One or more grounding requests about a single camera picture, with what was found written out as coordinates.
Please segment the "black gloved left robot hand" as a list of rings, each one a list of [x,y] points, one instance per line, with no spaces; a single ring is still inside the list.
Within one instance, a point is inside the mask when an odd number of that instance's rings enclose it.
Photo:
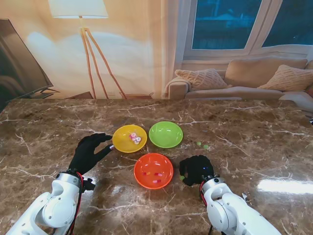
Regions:
[[[112,136],[105,133],[92,134],[82,138],[75,149],[74,156],[69,164],[68,169],[71,172],[78,172],[81,175],[84,175],[90,171],[97,165],[99,161],[101,161],[111,152],[110,147],[112,145],[107,145],[104,149],[97,153],[94,153],[95,149],[101,143],[111,139]]]

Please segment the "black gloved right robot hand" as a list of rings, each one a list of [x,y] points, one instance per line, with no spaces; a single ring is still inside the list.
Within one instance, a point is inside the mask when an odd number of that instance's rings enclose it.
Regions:
[[[204,155],[195,155],[179,163],[179,173],[187,186],[201,184],[205,177],[213,177],[214,169],[210,160]]]

